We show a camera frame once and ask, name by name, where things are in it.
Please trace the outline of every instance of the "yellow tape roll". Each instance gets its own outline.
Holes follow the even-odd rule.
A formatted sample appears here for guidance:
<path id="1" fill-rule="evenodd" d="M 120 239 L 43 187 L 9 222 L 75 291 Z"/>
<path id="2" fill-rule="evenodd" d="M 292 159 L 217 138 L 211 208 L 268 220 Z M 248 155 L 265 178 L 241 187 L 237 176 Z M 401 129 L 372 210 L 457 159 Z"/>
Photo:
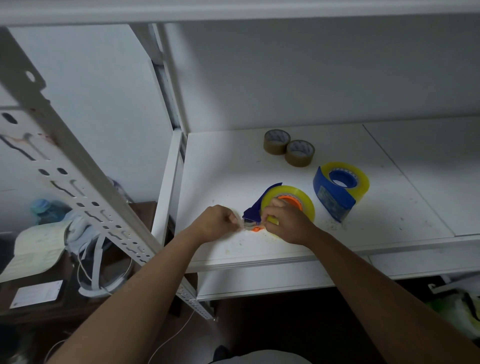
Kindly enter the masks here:
<path id="1" fill-rule="evenodd" d="M 272 201 L 272 199 L 275 197 L 277 198 L 285 197 L 293 205 L 297 205 L 295 201 L 292 201 L 296 199 L 298 203 L 301 204 L 300 210 L 302 210 L 303 213 L 307 215 L 309 220 L 313 222 L 313 220 L 315 219 L 315 208 L 313 207 L 312 200 L 305 194 L 304 191 L 299 190 L 298 188 L 293 186 L 277 186 L 270 189 L 262 199 L 262 204 L 261 204 L 262 212 L 264 208 L 267 207 Z M 268 221 L 278 225 L 278 220 L 273 216 L 269 216 Z"/>
<path id="2" fill-rule="evenodd" d="M 327 178 L 331 183 L 337 184 L 330 178 L 330 173 L 335 170 L 341 170 L 349 172 L 357 180 L 357 185 L 353 188 L 346 188 L 346 191 L 355 199 L 358 203 L 361 198 L 367 193 L 370 188 L 370 181 L 368 177 L 363 173 L 359 168 L 347 164 L 344 162 L 330 162 L 321 166 L 322 174 Z"/>

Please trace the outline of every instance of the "white wall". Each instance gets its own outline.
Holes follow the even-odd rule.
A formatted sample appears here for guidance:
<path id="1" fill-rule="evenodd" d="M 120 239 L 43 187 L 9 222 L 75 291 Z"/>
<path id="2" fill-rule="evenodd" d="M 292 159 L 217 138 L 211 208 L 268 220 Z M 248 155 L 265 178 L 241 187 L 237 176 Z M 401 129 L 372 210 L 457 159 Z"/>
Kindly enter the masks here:
<path id="1" fill-rule="evenodd" d="M 168 24 L 192 132 L 480 113 L 480 16 Z"/>
<path id="2" fill-rule="evenodd" d="M 172 128 L 151 62 L 130 27 L 10 31 L 45 79 L 43 94 L 103 172 L 135 202 L 157 200 Z M 3 92 L 0 97 L 0 105 L 9 102 Z M 12 164 L 12 152 L 0 143 L 0 203 L 16 206 L 8 215 L 0 209 L 0 231 L 29 226 L 29 203 L 52 196 Z"/>

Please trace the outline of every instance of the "hand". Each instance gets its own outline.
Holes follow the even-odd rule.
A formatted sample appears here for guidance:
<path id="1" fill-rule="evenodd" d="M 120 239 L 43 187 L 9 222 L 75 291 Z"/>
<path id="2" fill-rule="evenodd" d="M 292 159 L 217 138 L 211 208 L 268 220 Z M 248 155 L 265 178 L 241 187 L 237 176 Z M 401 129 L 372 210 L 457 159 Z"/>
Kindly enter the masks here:
<path id="1" fill-rule="evenodd" d="M 228 232 L 238 231 L 240 226 L 232 210 L 215 205 L 207 207 L 187 229 L 203 244 L 220 239 Z"/>
<path id="2" fill-rule="evenodd" d="M 268 216 L 278 219 L 278 225 L 267 221 Z M 288 243 L 308 246 L 323 232 L 308 217 L 286 201 L 272 199 L 262 213 L 262 223 L 268 232 L 275 234 Z"/>

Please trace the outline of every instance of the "upper shelf beam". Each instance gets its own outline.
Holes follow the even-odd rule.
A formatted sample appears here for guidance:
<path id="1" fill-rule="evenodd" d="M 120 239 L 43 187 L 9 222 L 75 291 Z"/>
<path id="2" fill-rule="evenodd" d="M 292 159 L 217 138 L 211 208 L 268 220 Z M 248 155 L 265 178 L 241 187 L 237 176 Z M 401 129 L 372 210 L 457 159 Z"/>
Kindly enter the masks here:
<path id="1" fill-rule="evenodd" d="M 0 25 L 480 12 L 480 0 L 0 0 Z"/>

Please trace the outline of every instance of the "brown tape roll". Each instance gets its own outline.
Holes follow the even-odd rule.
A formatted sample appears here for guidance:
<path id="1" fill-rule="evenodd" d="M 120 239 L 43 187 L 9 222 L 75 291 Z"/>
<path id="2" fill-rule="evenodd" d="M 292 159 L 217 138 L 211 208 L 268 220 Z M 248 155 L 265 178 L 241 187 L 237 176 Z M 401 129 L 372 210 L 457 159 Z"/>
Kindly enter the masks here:
<path id="1" fill-rule="evenodd" d="M 280 129 L 272 129 L 265 133 L 265 152 L 280 156 L 285 154 L 287 145 L 290 143 L 290 134 Z"/>
<path id="2" fill-rule="evenodd" d="M 285 160 L 294 167 L 306 167 L 315 154 L 315 147 L 305 140 L 292 140 L 287 145 Z"/>

